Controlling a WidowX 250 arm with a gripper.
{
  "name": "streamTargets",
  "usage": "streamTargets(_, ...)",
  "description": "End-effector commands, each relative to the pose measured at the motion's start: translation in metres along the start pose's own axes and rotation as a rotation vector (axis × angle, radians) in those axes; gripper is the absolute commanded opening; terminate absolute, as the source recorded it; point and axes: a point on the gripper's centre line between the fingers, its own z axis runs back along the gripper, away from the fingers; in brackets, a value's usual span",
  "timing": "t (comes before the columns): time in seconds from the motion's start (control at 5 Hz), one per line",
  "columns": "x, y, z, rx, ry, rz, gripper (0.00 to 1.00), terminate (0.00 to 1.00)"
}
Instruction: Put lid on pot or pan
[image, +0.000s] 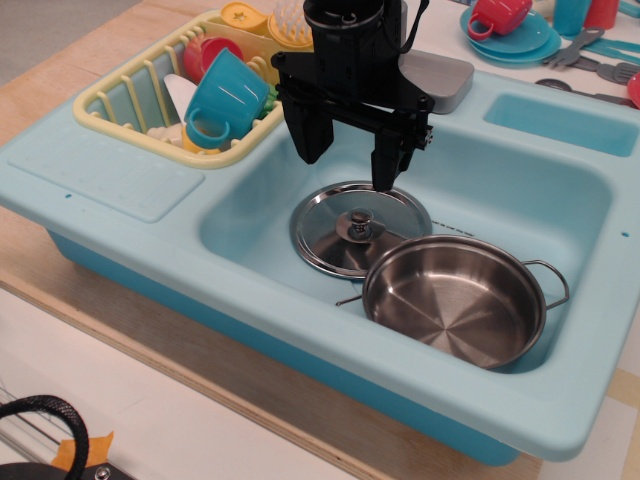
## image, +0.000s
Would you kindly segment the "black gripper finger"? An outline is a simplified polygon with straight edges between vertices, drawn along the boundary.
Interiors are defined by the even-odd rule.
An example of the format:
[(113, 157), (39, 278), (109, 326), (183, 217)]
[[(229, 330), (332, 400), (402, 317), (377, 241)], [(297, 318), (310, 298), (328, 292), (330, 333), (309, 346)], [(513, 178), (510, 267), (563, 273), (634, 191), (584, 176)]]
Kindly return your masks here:
[(413, 145), (398, 132), (383, 129), (375, 134), (371, 153), (372, 185), (378, 192), (390, 191), (397, 177), (410, 165)]
[(316, 163), (334, 141), (332, 118), (318, 103), (283, 100), (284, 117), (299, 157)]

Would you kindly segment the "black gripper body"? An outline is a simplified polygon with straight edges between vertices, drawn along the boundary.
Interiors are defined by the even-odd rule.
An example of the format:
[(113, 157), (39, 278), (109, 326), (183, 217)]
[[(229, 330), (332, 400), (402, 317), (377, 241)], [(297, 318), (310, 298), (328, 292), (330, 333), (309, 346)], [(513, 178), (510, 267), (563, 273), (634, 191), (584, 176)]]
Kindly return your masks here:
[(413, 148), (431, 136), (434, 100), (399, 69), (411, 45), (401, 19), (311, 19), (314, 49), (279, 52), (279, 99), (318, 103), (333, 120), (374, 136), (398, 132)]

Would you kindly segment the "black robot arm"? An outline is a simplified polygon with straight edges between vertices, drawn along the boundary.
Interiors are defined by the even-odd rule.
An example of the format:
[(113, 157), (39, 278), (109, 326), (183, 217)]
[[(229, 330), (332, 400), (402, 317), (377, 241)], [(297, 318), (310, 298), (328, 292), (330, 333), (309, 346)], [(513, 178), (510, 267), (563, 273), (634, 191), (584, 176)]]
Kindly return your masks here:
[(271, 59), (284, 119), (299, 157), (316, 163), (334, 141), (334, 122), (373, 134), (372, 184), (392, 189), (413, 153), (431, 140), (434, 99), (400, 71), (417, 31), (402, 34), (399, 1), (306, 1), (313, 52)]

